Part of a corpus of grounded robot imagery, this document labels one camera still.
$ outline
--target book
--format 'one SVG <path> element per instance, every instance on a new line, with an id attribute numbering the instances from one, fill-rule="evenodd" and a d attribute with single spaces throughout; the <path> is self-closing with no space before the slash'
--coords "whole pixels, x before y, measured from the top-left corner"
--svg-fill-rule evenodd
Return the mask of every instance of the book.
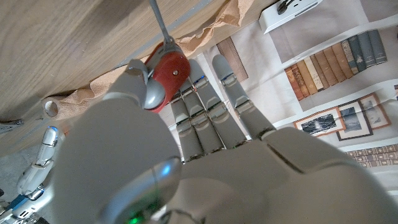
<path id="1" fill-rule="evenodd" d="M 357 156 L 354 157 L 357 162 L 369 162 L 369 161 L 380 161 L 385 159 L 398 159 L 398 152 L 388 152 L 388 153 L 380 153 L 373 154 L 367 156 Z"/>
<path id="2" fill-rule="evenodd" d="M 315 57 L 315 55 L 311 55 L 310 58 L 311 58 L 313 66 L 315 67 L 315 70 L 317 71 L 318 76 L 322 82 L 323 89 L 329 88 L 328 80 L 326 79 L 325 74 L 323 74 L 323 71 L 321 69 L 321 66 L 319 66 L 317 58 Z"/>
<path id="3" fill-rule="evenodd" d="M 343 40 L 341 42 L 341 46 L 343 47 L 344 54 L 346 55 L 348 65 L 353 72 L 354 75 L 358 74 L 358 67 L 356 66 L 356 62 L 354 59 L 354 55 L 351 51 L 351 47 L 349 47 L 348 40 Z"/>
<path id="4" fill-rule="evenodd" d="M 323 50 L 323 53 L 326 56 L 326 59 L 329 62 L 330 68 L 335 74 L 338 82 L 342 82 L 346 80 L 346 76 L 344 75 L 344 72 L 340 68 L 340 65 L 338 64 L 337 58 L 335 53 L 333 52 L 333 49 L 331 47 L 328 47 L 327 49 Z"/>
<path id="5" fill-rule="evenodd" d="M 341 45 L 341 43 L 338 42 L 337 44 L 334 44 L 333 46 L 331 46 L 331 49 L 333 50 L 333 53 L 335 53 L 338 65 L 340 65 L 340 68 L 346 78 L 353 77 L 354 73 L 353 71 L 351 71 L 351 68 L 348 65 L 348 60 L 346 58 L 346 55 L 344 54 L 343 46 Z"/>
<path id="6" fill-rule="evenodd" d="M 326 56 L 323 53 L 323 51 L 316 53 L 315 58 L 317 58 L 319 66 L 321 67 L 323 74 L 325 74 L 325 77 L 328 80 L 329 85 L 332 86 L 338 83 L 337 78 L 335 77 L 335 74 L 331 70 L 329 62 L 326 59 Z"/>
<path id="7" fill-rule="evenodd" d="M 231 37 L 219 42 L 217 44 L 217 48 L 220 51 L 220 54 L 224 56 L 226 61 L 230 64 L 238 82 L 249 78 Z"/>
<path id="8" fill-rule="evenodd" d="M 299 87 L 299 84 L 297 83 L 297 80 L 294 78 L 294 74 L 291 68 L 286 68 L 285 69 L 287 79 L 289 79 L 290 85 L 293 88 L 294 93 L 296 94 L 297 99 L 300 101 L 304 99 L 303 93 L 301 92 L 301 89 Z"/>
<path id="9" fill-rule="evenodd" d="M 393 144 L 389 146 L 374 147 L 370 149 L 360 149 L 355 151 L 348 151 L 346 154 L 351 157 L 367 156 L 380 153 L 398 152 L 398 144 Z"/>
<path id="10" fill-rule="evenodd" d="M 359 45 L 361 46 L 363 58 L 365 60 L 366 68 L 376 64 L 374 59 L 373 48 L 371 39 L 369 38 L 368 32 L 358 34 Z"/>
<path id="11" fill-rule="evenodd" d="M 354 55 L 355 63 L 359 72 L 366 69 L 365 60 L 363 59 L 363 54 L 361 46 L 359 45 L 359 40 L 357 35 L 352 36 L 348 39 L 349 47 Z"/>
<path id="12" fill-rule="evenodd" d="M 297 66 L 298 66 L 298 69 L 300 70 L 301 76 L 303 77 L 305 86 L 308 88 L 308 92 L 310 92 L 311 95 L 314 93 L 318 93 L 318 90 L 315 87 L 315 84 L 312 80 L 311 74 L 308 71 L 304 60 L 297 62 Z"/>
<path id="13" fill-rule="evenodd" d="M 376 64 L 387 61 L 386 51 L 384 50 L 383 43 L 378 30 L 370 30 L 368 32 L 373 49 L 374 59 Z"/>
<path id="14" fill-rule="evenodd" d="M 381 161 L 360 162 L 359 164 L 361 164 L 362 167 L 398 165 L 398 159 L 385 159 Z"/>
<path id="15" fill-rule="evenodd" d="M 308 91 L 308 88 L 305 86 L 305 82 L 303 80 L 303 77 L 301 76 L 301 73 L 299 71 L 299 68 L 297 64 L 294 64 L 291 66 L 294 78 L 297 81 L 298 86 L 300 87 L 301 92 L 303 93 L 304 97 L 307 97 L 310 95 L 310 92 Z"/>
<path id="16" fill-rule="evenodd" d="M 315 67 L 313 66 L 313 63 L 312 63 L 312 61 L 311 61 L 311 58 L 310 58 L 310 57 L 306 57 L 306 58 L 304 59 L 304 63 L 305 63 L 305 65 L 307 66 L 308 71 L 310 72 L 310 75 L 311 75 L 311 77 L 312 77 L 312 81 L 314 82 L 315 87 L 317 88 L 317 90 L 318 90 L 318 91 L 324 90 L 322 81 L 321 81 L 321 79 L 320 79 L 320 77 L 319 77 L 319 75 L 318 75 L 317 70 L 316 70 Z"/>

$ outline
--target white shelf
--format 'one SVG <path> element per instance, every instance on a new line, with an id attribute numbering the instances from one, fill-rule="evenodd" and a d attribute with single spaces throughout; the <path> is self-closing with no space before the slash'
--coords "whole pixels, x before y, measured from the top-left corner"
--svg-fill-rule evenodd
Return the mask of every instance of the white shelf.
<path id="1" fill-rule="evenodd" d="M 373 29 L 383 29 L 383 28 L 387 28 L 387 27 L 392 27 L 392 26 L 397 26 L 398 25 L 398 14 L 385 18 L 385 19 L 381 19 L 379 21 L 374 21 L 374 22 L 368 22 L 366 24 L 362 24 L 360 26 L 354 27 L 350 30 L 347 30 L 346 32 L 343 32 L 339 35 L 337 35 L 334 38 L 331 38 L 327 41 L 324 41 L 306 51 L 304 51 L 303 53 L 297 55 L 296 57 L 284 62 L 282 64 L 283 68 L 287 68 L 292 66 L 293 64 L 303 60 L 304 58 L 311 56 L 323 49 L 326 49 L 330 46 L 332 46 L 333 44 L 336 44 L 338 42 L 341 42 L 349 37 L 352 37 L 356 34 L 365 32 L 367 30 L 373 30 Z"/>

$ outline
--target cable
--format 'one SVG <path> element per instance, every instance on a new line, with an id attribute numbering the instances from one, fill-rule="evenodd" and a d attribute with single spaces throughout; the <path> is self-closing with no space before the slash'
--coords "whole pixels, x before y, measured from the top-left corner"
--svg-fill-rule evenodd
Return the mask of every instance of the cable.
<path id="1" fill-rule="evenodd" d="M 294 0 L 290 0 L 289 3 L 287 3 L 289 0 L 285 0 L 278 6 L 278 15 L 282 15 L 286 10 L 287 7 L 294 2 Z"/>

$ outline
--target picture frame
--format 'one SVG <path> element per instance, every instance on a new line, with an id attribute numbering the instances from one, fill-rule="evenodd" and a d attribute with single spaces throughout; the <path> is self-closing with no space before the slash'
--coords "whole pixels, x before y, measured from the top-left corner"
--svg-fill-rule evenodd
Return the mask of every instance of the picture frame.
<path id="1" fill-rule="evenodd" d="M 380 104 L 380 100 L 375 93 L 371 93 L 359 99 L 365 115 L 369 120 L 372 130 L 384 128 L 391 124 L 386 111 Z"/>
<path id="2" fill-rule="evenodd" d="M 336 132 L 339 141 L 361 138 L 373 135 L 368 117 L 365 115 L 360 100 L 353 100 L 338 106 L 345 130 Z"/>
<path id="3" fill-rule="evenodd" d="M 319 137 L 346 129 L 338 106 L 294 122 L 295 128 Z"/>
<path id="4" fill-rule="evenodd" d="M 395 90 L 396 90 L 396 98 L 397 98 L 397 100 L 398 100 L 398 85 L 394 85 L 394 88 L 395 88 Z"/>

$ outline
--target red object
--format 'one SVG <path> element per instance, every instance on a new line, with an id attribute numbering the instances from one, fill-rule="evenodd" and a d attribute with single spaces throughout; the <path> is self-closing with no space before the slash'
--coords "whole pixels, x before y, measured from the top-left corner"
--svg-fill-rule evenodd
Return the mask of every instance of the red object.
<path id="1" fill-rule="evenodd" d="M 160 43 L 151 53 L 146 63 L 152 58 L 157 49 L 161 47 Z M 178 51 L 169 52 L 162 56 L 154 69 L 153 79 L 158 81 L 165 90 L 164 101 L 156 108 L 150 111 L 159 113 L 163 107 L 172 99 L 175 93 L 180 89 L 185 80 L 189 77 L 191 66 L 186 56 Z"/>

